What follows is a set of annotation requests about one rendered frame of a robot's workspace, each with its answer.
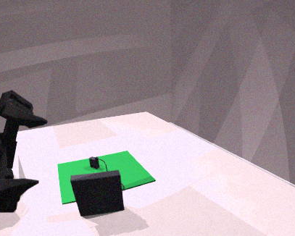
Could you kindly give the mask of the green board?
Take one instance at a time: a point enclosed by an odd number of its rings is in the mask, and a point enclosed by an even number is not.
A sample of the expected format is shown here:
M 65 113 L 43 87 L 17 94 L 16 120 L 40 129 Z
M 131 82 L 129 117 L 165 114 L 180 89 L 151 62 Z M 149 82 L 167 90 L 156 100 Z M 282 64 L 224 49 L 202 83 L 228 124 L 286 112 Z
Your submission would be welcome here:
M 156 181 L 154 177 L 131 156 L 129 151 L 111 153 L 98 157 L 105 161 L 108 172 L 119 170 L 124 190 Z M 101 160 L 99 160 L 98 169 L 91 168 L 89 158 L 57 164 L 62 205 L 76 202 L 70 182 L 71 175 L 106 172 L 106 165 Z

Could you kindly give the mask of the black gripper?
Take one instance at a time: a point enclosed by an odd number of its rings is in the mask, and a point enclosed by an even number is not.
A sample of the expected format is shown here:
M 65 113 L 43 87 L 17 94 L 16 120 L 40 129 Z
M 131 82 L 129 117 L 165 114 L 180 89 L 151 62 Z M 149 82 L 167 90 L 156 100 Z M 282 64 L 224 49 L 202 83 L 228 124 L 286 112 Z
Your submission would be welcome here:
M 7 168 L 13 169 L 19 126 L 34 128 L 48 121 L 34 115 L 33 105 L 13 90 L 2 93 L 0 116 L 6 119 L 4 131 L 0 132 L 0 213 L 14 213 L 20 196 L 39 184 L 39 180 L 28 178 L 5 179 Z

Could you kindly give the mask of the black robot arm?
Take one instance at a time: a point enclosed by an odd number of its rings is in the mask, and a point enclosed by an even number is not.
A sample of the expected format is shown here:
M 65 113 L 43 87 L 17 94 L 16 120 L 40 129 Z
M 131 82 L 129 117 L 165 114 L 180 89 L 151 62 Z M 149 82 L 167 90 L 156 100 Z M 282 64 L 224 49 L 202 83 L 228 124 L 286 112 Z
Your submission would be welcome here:
M 6 174 L 5 174 L 5 179 L 14 179 L 14 175 L 13 175 L 13 172 L 12 172 L 12 169 L 10 168 L 7 168 L 6 170 Z

